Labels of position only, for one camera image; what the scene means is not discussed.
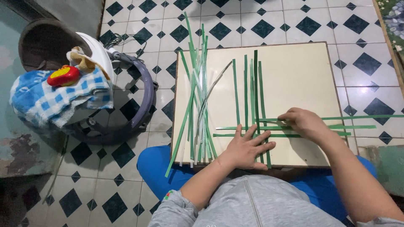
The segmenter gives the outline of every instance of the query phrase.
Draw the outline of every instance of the wall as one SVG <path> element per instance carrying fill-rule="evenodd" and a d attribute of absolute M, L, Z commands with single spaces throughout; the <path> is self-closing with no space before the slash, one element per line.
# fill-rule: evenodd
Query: wall
<path fill-rule="evenodd" d="M 63 139 L 42 139 L 27 128 L 8 104 L 10 88 L 25 73 L 18 40 L 28 24 L 0 2 L 0 178 L 51 172 Z"/>
<path fill-rule="evenodd" d="M 93 38 L 101 22 L 103 0 L 33 0 L 75 32 Z"/>

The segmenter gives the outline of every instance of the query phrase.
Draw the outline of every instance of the person's right hand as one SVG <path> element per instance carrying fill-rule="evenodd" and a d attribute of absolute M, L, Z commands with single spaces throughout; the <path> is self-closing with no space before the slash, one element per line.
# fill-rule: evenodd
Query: person's right hand
<path fill-rule="evenodd" d="M 286 120 L 285 122 L 292 126 L 299 135 L 316 144 L 327 136 L 335 134 L 317 114 L 305 109 L 292 107 L 278 119 Z"/>

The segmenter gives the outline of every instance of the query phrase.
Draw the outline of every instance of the red toy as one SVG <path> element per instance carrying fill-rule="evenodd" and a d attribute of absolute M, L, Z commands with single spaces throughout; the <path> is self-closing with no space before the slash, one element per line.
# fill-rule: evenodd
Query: red toy
<path fill-rule="evenodd" d="M 59 70 L 53 72 L 46 81 L 51 86 L 65 87 L 76 83 L 79 76 L 80 71 L 76 67 L 64 65 Z"/>

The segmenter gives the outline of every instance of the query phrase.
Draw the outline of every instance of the blue pants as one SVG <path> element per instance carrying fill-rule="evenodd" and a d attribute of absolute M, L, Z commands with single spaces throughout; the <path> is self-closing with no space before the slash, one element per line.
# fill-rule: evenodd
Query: blue pants
<path fill-rule="evenodd" d="M 376 170 L 366 159 L 358 160 L 375 177 Z M 142 151 L 137 161 L 137 169 L 151 191 L 162 200 L 169 190 L 179 190 L 195 173 L 189 166 L 173 164 L 168 178 L 164 175 L 170 163 L 170 147 L 149 147 Z M 329 215 L 342 221 L 347 211 L 341 202 L 330 169 L 307 169 L 304 176 L 290 182 L 305 192 L 310 202 Z"/>

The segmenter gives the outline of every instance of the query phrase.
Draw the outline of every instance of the person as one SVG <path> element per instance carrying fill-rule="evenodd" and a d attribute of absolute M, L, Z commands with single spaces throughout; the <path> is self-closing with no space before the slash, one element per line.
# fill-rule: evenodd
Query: person
<path fill-rule="evenodd" d="M 270 131 L 252 138 L 256 125 L 244 136 L 238 125 L 227 149 L 196 174 L 189 167 L 173 165 L 165 178 L 169 147 L 147 148 L 139 155 L 137 167 L 162 200 L 149 226 L 328 227 L 344 226 L 341 221 L 348 214 L 361 227 L 404 227 L 404 214 L 375 179 L 371 163 L 356 157 L 319 116 L 294 107 L 278 118 L 317 144 L 327 155 L 331 170 L 308 170 L 289 183 L 265 175 L 246 175 L 218 187 L 236 168 L 267 170 L 255 157 L 273 149 L 275 142 L 261 145 Z"/>

